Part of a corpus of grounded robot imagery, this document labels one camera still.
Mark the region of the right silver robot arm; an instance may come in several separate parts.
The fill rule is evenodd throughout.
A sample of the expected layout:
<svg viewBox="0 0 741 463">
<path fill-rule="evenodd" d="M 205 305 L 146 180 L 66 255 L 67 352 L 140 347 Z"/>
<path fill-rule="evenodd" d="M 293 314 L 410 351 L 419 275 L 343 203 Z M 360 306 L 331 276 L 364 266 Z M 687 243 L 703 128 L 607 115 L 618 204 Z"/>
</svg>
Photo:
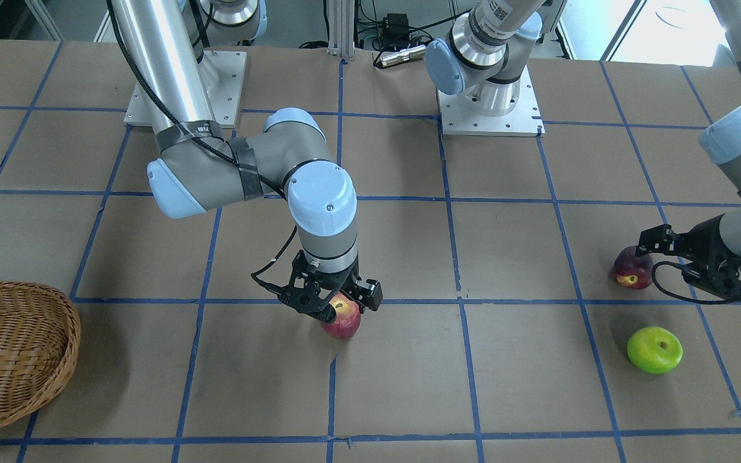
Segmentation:
<svg viewBox="0 0 741 463">
<path fill-rule="evenodd" d="M 359 272 L 358 194 L 349 173 L 333 161 L 311 114 L 294 107 L 268 117 L 262 134 L 226 138 L 215 119 L 200 61 L 176 1 L 106 3 L 118 47 L 154 118 L 159 156 L 147 166 L 148 184 L 171 219 L 230 203 L 285 200 L 301 243 L 287 284 L 251 278 L 282 304 L 320 322 L 337 317 L 335 297 L 360 311 L 378 310 L 380 282 Z"/>
</svg>

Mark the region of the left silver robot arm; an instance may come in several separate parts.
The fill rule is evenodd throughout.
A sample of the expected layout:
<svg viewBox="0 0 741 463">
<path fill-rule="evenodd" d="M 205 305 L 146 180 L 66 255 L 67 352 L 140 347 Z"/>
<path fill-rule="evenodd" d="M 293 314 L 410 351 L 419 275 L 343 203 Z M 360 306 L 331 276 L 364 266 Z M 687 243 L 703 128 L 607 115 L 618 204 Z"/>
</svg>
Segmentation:
<svg viewBox="0 0 741 463">
<path fill-rule="evenodd" d="M 426 47 L 427 71 L 436 89 L 455 96 L 483 82 L 517 81 L 529 56 L 518 42 L 538 38 L 539 6 L 539 1 L 479 1 L 456 18 L 447 35 Z M 741 1 L 712 1 L 711 8 L 741 76 Z M 698 141 L 741 197 L 741 105 L 706 128 Z M 741 209 L 685 233 L 668 224 L 644 230 L 635 254 L 680 256 L 686 260 L 679 266 L 685 283 L 711 294 L 713 305 L 741 302 Z"/>
</svg>

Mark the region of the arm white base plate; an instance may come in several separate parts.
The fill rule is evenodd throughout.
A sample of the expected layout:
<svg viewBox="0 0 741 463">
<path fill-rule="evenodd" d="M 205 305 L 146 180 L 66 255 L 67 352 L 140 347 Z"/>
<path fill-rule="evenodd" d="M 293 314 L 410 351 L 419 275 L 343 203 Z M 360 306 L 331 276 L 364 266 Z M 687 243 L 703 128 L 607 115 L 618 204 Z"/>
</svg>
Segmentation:
<svg viewBox="0 0 741 463">
<path fill-rule="evenodd" d="M 484 81 L 455 96 L 437 90 L 436 99 L 444 134 L 536 137 L 545 132 L 527 67 L 512 83 Z"/>
<path fill-rule="evenodd" d="M 221 128 L 234 129 L 238 122 L 248 57 L 244 51 L 212 50 L 203 52 L 198 71 L 206 89 L 215 120 Z M 124 123 L 135 127 L 152 127 L 147 96 L 142 96 L 138 83 L 133 88 Z"/>
</svg>

